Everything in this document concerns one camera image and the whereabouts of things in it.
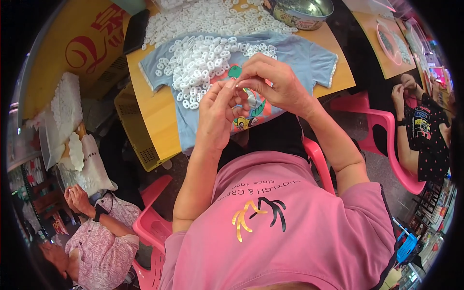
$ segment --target dark hair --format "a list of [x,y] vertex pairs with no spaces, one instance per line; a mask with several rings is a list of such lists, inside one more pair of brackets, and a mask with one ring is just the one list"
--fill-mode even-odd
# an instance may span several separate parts
[[66,279],[63,278],[63,275],[61,275],[55,265],[45,258],[42,249],[39,247],[40,244],[42,244],[40,240],[33,241],[29,250],[31,251],[33,263],[35,263],[38,272],[41,274],[41,278],[46,280],[51,289],[71,289],[73,286],[71,277],[67,275]]

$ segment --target pink plastic chair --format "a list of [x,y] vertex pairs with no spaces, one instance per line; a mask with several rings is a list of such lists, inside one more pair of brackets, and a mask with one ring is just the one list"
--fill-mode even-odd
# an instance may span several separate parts
[[332,178],[330,177],[329,169],[327,168],[327,163],[325,162],[324,154],[322,153],[321,148],[316,142],[306,137],[303,139],[303,146],[304,150],[308,154],[308,157],[311,158],[316,166],[317,172],[321,177],[322,186],[327,192],[335,195]]
[[172,234],[173,227],[172,223],[163,219],[151,205],[171,180],[171,176],[164,175],[155,180],[141,193],[145,209],[132,228],[142,243],[153,246],[150,270],[142,268],[135,260],[132,262],[132,266],[137,272],[141,290],[158,289],[160,285],[161,273],[166,260],[164,241]]
[[[417,101],[413,99],[407,99],[406,103],[410,106],[417,106]],[[333,110],[366,114],[369,133],[364,140],[358,142],[362,150],[383,155],[375,145],[372,127],[378,124],[385,128],[387,131],[388,160],[390,161],[393,172],[407,191],[413,194],[420,194],[422,192],[425,181],[417,181],[417,175],[404,169],[396,159],[394,144],[396,128],[395,118],[392,113],[371,109],[369,106],[369,97],[365,91],[352,96],[343,96],[334,99],[330,102],[330,107]]]

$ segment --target hand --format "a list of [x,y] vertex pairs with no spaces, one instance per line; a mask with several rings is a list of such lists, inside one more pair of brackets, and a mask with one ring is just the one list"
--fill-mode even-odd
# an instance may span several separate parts
[[404,107],[405,107],[405,101],[403,98],[404,90],[405,89],[402,84],[397,84],[396,86],[393,87],[393,90],[392,90],[392,100],[393,100],[393,103],[395,104],[396,115],[398,117],[403,116],[404,114]]
[[232,121],[250,113],[248,95],[238,93],[233,80],[219,81],[201,99],[199,111],[195,147],[223,150],[229,142]]
[[[265,79],[272,82],[272,87]],[[313,110],[314,101],[301,85],[291,67],[262,53],[255,54],[242,66],[242,73],[237,79],[238,88],[249,88],[273,106],[305,117]]]
[[403,84],[404,89],[415,90],[417,89],[417,83],[414,77],[404,73],[401,75],[401,83]]
[[71,187],[69,189],[69,194],[76,209],[90,217],[95,208],[90,204],[87,193],[80,185],[76,184]]
[[69,190],[70,190],[70,189],[71,189],[71,187],[68,186],[68,187],[64,190],[64,199],[66,200],[66,203],[68,204],[69,208],[70,208],[73,212],[79,214],[79,213],[81,213],[80,210],[78,210],[78,209],[74,206],[74,204],[72,203],[72,198],[71,198],[71,195],[70,195],[70,193],[69,193]]

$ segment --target light blue t-shirt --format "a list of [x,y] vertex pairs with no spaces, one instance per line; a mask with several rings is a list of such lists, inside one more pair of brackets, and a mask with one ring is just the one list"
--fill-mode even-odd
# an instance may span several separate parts
[[[193,33],[188,36],[191,35],[198,36],[204,35],[204,33]],[[219,36],[214,33],[208,33],[207,35]],[[183,153],[190,155],[195,146],[199,117],[198,110],[186,109],[182,105],[182,102],[176,100],[176,96],[180,91],[172,88],[172,75],[169,77],[166,75],[158,77],[155,74],[155,71],[158,69],[158,59],[170,59],[174,55],[173,53],[169,53],[168,50],[174,44],[175,40],[173,39],[152,51],[139,63],[139,67],[153,91],[157,91],[162,85],[171,87],[175,101],[180,147]],[[312,94],[316,83],[327,88],[330,88],[332,85],[332,76],[335,72],[338,56],[300,36],[265,32],[249,36],[238,36],[237,42],[253,45],[264,42],[266,45],[275,46],[278,61],[287,63],[292,67],[301,84],[310,94]],[[237,78],[241,72],[241,65],[247,60],[248,57],[243,56],[243,53],[240,51],[231,53],[231,58],[228,61],[231,68],[222,76],[212,79],[211,83],[213,84],[218,80]],[[250,116],[235,119],[231,127],[231,135],[248,129],[251,126],[267,122],[284,113],[282,109],[276,108],[266,102],[266,99],[258,93],[249,90],[247,94],[249,95],[248,100],[251,106]]]

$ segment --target fingernail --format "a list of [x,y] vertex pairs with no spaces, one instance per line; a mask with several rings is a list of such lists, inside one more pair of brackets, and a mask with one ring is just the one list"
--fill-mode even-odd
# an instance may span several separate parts
[[225,87],[231,89],[233,88],[233,85],[234,85],[234,81],[230,80],[226,83]]

